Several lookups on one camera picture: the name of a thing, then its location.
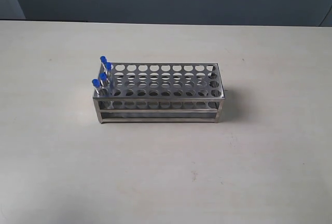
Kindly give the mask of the blue capped tube second row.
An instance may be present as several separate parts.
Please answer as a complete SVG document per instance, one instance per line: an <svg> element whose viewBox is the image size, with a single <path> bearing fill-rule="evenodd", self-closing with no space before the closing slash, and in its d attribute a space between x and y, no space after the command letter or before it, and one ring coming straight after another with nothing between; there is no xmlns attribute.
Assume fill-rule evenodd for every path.
<svg viewBox="0 0 332 224"><path fill-rule="evenodd" d="M94 90L95 90L96 94L101 95L102 94L102 87L101 87L100 81L95 78L95 79L92 80L92 85L94 87Z"/></svg>

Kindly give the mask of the stainless steel test tube rack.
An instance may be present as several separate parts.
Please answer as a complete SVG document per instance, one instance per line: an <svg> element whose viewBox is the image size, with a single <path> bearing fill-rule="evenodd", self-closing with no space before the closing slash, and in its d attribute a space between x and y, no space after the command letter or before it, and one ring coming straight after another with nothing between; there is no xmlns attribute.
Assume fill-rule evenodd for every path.
<svg viewBox="0 0 332 224"><path fill-rule="evenodd" d="M113 94L93 103L99 123L212 122L225 92L216 63L111 63Z"/></svg>

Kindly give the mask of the blue capped tube back row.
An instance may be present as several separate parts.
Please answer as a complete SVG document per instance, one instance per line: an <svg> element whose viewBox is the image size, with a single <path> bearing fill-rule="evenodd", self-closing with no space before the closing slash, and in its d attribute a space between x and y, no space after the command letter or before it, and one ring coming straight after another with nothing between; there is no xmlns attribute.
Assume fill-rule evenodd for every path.
<svg viewBox="0 0 332 224"><path fill-rule="evenodd" d="M101 93L108 95L108 78L105 73L100 73Z"/></svg>

